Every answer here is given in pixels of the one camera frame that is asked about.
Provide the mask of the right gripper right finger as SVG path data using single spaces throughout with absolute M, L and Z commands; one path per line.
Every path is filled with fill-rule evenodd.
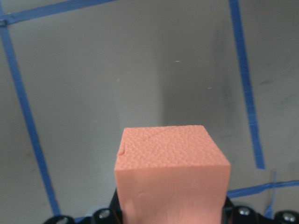
M 222 209 L 221 224 L 299 224 L 299 213 L 293 210 L 281 210 L 268 218 L 251 207 L 234 205 L 227 196 Z

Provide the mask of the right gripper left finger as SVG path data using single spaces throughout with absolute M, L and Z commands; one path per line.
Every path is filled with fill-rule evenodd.
M 117 189 L 107 208 L 96 210 L 92 215 L 73 218 L 67 215 L 57 215 L 48 218 L 44 224 L 122 224 L 122 211 L 119 203 Z

